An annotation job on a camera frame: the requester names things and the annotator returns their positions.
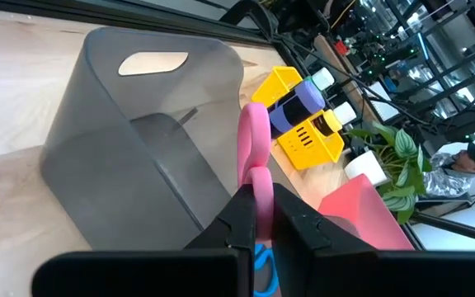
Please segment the red object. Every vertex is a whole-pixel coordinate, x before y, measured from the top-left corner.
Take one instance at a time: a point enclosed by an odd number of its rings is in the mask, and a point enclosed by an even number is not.
[[[414,249],[364,174],[323,198],[318,212],[347,219],[360,239],[379,250]]]
[[[346,55],[347,52],[350,50],[346,47],[346,45],[344,45],[344,42],[342,42],[342,40],[339,40],[335,43],[335,48],[341,55]]]

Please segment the white bottle cap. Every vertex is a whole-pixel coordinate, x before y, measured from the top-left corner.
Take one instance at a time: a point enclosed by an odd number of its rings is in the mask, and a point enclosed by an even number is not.
[[[333,109],[336,119],[345,125],[356,118],[355,110],[348,102],[340,104],[337,108]]]
[[[311,76],[311,79],[320,91],[325,90],[327,87],[335,83],[335,78],[333,78],[329,70],[325,68],[318,70]]]

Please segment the pink scissors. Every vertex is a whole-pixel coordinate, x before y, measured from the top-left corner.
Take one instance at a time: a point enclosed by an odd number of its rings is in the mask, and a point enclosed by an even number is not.
[[[237,184],[252,184],[256,197],[256,234],[270,239],[274,189],[267,162],[270,156],[270,119],[265,106],[243,107],[237,127]]]

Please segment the potted plant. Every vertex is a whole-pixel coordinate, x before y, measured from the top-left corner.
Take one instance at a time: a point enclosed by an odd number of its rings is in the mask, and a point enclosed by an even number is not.
[[[374,132],[362,129],[353,129],[348,132],[352,137],[364,141],[370,151],[355,158],[346,166],[346,169],[349,170],[350,166],[357,167],[360,173],[373,174],[368,178],[371,181],[372,178],[375,180],[376,163],[357,162],[359,158],[370,160],[368,155],[373,155],[386,177],[381,178],[381,181],[377,181],[374,185],[383,197],[384,204],[391,211],[397,211],[397,221],[404,224],[412,215],[417,196],[426,193],[422,173],[431,171],[431,165],[425,158],[421,146],[416,146],[413,138],[406,131],[377,122],[373,122],[373,127]]]

